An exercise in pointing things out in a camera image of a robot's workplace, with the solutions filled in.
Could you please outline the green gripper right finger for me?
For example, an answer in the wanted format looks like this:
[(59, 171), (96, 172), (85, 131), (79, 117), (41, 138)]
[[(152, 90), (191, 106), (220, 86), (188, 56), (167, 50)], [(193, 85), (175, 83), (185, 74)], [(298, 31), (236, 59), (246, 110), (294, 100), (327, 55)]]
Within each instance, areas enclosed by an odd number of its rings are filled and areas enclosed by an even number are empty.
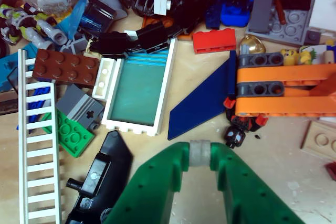
[(227, 223), (303, 223), (233, 150), (207, 140), (202, 144), (207, 164), (217, 173)]

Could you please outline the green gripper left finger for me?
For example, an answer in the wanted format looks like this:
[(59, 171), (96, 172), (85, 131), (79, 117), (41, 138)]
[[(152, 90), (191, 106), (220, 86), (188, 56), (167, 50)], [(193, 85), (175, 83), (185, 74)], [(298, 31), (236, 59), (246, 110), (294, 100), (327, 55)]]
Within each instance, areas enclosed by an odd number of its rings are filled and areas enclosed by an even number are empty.
[(163, 149), (137, 169), (104, 223), (169, 223), (183, 172), (201, 164), (200, 140)]

